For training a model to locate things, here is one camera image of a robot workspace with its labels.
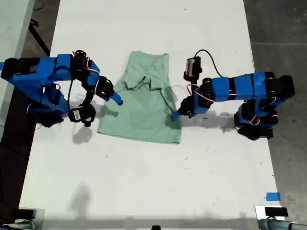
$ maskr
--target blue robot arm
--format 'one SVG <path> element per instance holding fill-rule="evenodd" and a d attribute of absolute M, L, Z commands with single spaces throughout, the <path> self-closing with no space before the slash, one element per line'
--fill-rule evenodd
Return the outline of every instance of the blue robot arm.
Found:
<path fill-rule="evenodd" d="M 27 112 L 34 113 L 38 122 L 46 127 L 63 121 L 64 114 L 68 114 L 72 122 L 81 121 L 89 127 L 96 114 L 91 105 L 94 95 L 123 104 L 111 81 L 100 76 L 98 66 L 81 50 L 57 57 L 9 58 L 0 67 L 1 77 L 28 96 Z M 75 79 L 86 90 L 86 98 L 77 108 L 71 108 L 70 92 Z M 71 81 L 68 100 L 55 83 L 58 81 Z"/>
<path fill-rule="evenodd" d="M 199 56 L 187 59 L 184 79 L 191 82 L 192 92 L 172 114 L 172 120 L 181 115 L 191 118 L 204 114 L 214 102 L 244 100 L 235 114 L 238 133 L 251 140 L 271 138 L 272 126 L 278 123 L 275 108 L 295 94 L 292 77 L 287 75 L 278 79 L 272 72 L 244 74 L 234 78 L 221 76 L 214 79 L 205 78 L 202 85 L 198 86 L 197 80 L 201 72 Z"/>

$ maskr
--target white tabletop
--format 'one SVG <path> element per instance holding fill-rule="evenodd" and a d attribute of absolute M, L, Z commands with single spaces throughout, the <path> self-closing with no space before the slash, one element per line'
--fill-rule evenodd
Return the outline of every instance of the white tabletop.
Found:
<path fill-rule="evenodd" d="M 116 83 L 131 51 L 170 54 L 176 105 L 187 96 L 186 59 L 208 49 L 229 77 L 254 71 L 242 0 L 62 0 L 51 56 L 82 49 Z M 204 77 L 216 77 L 201 54 Z M 69 82 L 62 82 L 67 95 Z M 83 100 L 75 82 L 71 100 Z M 98 117 L 102 99 L 93 104 Z M 43 229 L 256 229 L 254 206 L 276 192 L 266 139 L 235 130 L 242 101 L 184 119 L 179 145 L 138 142 L 68 119 L 35 132 L 20 207 L 45 209 Z"/>
<path fill-rule="evenodd" d="M 20 58 L 33 6 L 34 0 L 0 0 L 0 62 Z M 0 140 L 13 89 L 0 78 Z"/>

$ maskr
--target mint green shirt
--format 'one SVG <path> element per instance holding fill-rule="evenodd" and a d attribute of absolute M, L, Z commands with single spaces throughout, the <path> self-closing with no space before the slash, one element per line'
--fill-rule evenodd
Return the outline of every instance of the mint green shirt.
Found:
<path fill-rule="evenodd" d="M 181 123 L 171 121 L 176 110 L 168 80 L 169 55 L 132 51 L 124 75 L 114 90 L 124 101 L 102 109 L 98 133 L 157 143 L 179 143 Z"/>

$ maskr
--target blue tape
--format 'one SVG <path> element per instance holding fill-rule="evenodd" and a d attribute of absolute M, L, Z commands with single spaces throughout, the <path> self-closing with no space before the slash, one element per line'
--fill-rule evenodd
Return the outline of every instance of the blue tape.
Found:
<path fill-rule="evenodd" d="M 267 201 L 280 201 L 280 193 L 267 193 Z"/>
<path fill-rule="evenodd" d="M 264 72 L 254 73 L 254 99 L 263 99 L 266 96 Z"/>
<path fill-rule="evenodd" d="M 253 99 L 253 87 L 251 85 L 251 75 L 244 74 L 235 77 L 236 100 Z"/>
<path fill-rule="evenodd" d="M 213 78 L 213 92 L 215 93 L 216 102 L 227 101 L 229 97 L 229 79 L 228 78 Z"/>

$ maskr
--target floor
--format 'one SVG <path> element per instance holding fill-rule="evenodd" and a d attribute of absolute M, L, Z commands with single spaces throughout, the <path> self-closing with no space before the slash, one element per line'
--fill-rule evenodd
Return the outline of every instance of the floor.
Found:
<path fill-rule="evenodd" d="M 51 47 L 60 0 L 36 0 L 32 18 Z M 280 122 L 269 140 L 271 158 L 282 205 L 289 219 L 307 224 L 307 1 L 244 0 L 256 71 L 271 70 L 277 77 L 291 75 L 296 95 L 278 108 Z M 45 57 L 27 34 L 23 57 Z M 0 224 L 8 222 L 19 205 L 35 118 L 24 112 L 25 95 L 14 90 L 6 129 L 0 143 Z"/>

